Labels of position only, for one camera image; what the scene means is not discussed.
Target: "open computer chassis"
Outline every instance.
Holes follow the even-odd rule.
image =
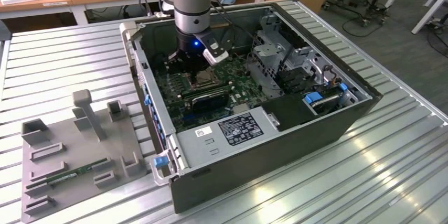
[[[150,168],[156,183],[169,184],[176,213],[334,142],[382,97],[277,4],[226,11],[238,28],[216,12],[212,28],[233,41],[232,57],[193,77],[169,72],[173,19],[132,24]]]

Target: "aluminum extrusion table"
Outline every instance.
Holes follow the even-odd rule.
[[[448,222],[446,116],[300,3],[277,3],[385,95],[369,115],[333,144],[182,214],[173,213],[169,188],[148,174],[36,223]],[[2,47],[0,223],[14,223],[20,122],[72,116],[73,90],[90,89],[94,110],[120,99],[144,156],[154,149],[118,22],[14,34]]]

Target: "power supply label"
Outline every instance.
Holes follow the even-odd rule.
[[[217,123],[217,125],[221,128],[225,139],[232,146],[241,144],[264,134],[250,113],[236,116]]]

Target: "blue latch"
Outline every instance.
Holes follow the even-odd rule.
[[[156,157],[156,159],[153,160],[153,164],[156,165],[156,168],[168,165],[169,164],[168,157],[166,156]]]
[[[348,89],[346,85],[342,84],[342,83],[338,84],[338,87],[340,87],[340,89],[341,89],[344,92],[345,92],[345,90]]]
[[[312,92],[305,95],[305,101],[308,104],[312,104],[313,102],[322,99],[322,96],[318,94],[318,92]]]
[[[144,101],[145,105],[148,106],[150,104],[150,98],[149,95],[145,95],[145,101]]]

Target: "gray 3d printed holder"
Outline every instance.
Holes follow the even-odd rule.
[[[146,174],[128,107],[113,101],[93,113],[90,103],[90,92],[76,91],[73,119],[21,125],[24,223]]]

